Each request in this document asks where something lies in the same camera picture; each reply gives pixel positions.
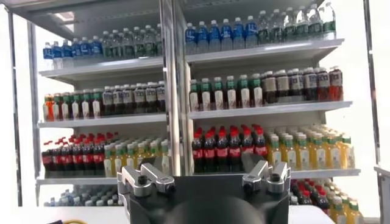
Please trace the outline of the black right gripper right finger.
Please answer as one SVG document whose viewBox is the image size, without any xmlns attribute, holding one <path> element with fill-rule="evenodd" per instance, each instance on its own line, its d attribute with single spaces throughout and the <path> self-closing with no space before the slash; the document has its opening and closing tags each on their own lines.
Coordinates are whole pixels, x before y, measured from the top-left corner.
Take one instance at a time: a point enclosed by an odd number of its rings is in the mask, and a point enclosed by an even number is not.
<svg viewBox="0 0 390 224">
<path fill-rule="evenodd" d="M 280 162 L 273 167 L 265 160 L 259 160 L 241 179 L 243 190 L 247 193 L 266 189 L 272 194 L 281 194 L 289 191 L 290 182 L 291 168 L 286 162 Z"/>
</svg>

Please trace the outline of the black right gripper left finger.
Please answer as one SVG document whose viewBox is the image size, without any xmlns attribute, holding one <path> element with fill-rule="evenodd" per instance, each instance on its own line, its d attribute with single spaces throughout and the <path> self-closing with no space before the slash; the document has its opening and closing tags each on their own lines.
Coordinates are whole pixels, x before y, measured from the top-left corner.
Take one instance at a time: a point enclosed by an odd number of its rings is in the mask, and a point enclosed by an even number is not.
<svg viewBox="0 0 390 224">
<path fill-rule="evenodd" d="M 124 166 L 117 173 L 119 195 L 131 194 L 134 197 L 148 197 L 155 189 L 161 194 L 171 194 L 175 191 L 175 179 L 164 174 L 150 163 L 141 165 L 140 170 Z"/>
</svg>

